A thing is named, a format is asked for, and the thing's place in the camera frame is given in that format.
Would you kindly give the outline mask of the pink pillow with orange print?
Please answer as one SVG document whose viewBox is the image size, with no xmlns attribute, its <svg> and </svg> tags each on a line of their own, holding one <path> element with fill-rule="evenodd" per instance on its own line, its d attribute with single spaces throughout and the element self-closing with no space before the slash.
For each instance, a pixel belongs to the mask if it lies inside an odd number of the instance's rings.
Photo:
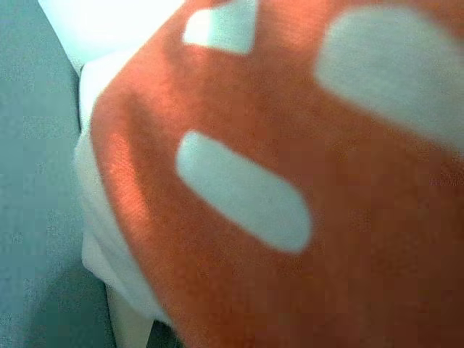
<svg viewBox="0 0 464 348">
<path fill-rule="evenodd" d="M 464 348 L 464 0 L 186 0 L 75 166 L 83 264 L 184 348 Z"/>
</svg>

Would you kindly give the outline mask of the teal upholstered bed frame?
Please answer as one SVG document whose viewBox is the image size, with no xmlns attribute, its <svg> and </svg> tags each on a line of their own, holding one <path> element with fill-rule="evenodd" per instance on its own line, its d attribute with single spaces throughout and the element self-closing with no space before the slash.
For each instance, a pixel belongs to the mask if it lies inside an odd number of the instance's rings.
<svg viewBox="0 0 464 348">
<path fill-rule="evenodd" d="M 119 348 L 81 261 L 78 81 L 38 0 L 0 0 L 0 348 Z"/>
</svg>

